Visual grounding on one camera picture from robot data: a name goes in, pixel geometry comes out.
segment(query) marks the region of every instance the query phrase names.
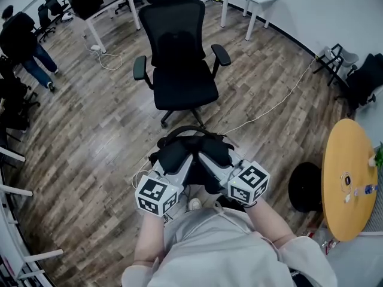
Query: black stool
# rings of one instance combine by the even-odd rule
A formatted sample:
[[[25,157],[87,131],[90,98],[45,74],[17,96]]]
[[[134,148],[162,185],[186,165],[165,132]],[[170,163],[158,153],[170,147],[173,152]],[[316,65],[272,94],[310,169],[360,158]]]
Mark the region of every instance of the black stool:
[[[288,183],[288,196],[291,204],[302,213],[321,212],[322,208],[322,169],[312,163],[299,164]]]

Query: yellow table top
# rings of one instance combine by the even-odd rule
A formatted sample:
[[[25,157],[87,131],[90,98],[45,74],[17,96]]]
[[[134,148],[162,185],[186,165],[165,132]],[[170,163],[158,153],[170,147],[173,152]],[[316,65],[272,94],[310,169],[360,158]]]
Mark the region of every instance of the yellow table top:
[[[343,119],[335,124],[323,159],[322,204],[327,226],[340,241],[355,238],[371,216],[376,192],[356,197],[354,190],[378,183],[377,169],[368,165],[373,155],[370,139],[355,121]],[[351,185],[342,187],[345,172],[350,174]],[[350,187],[351,199],[345,203]]]

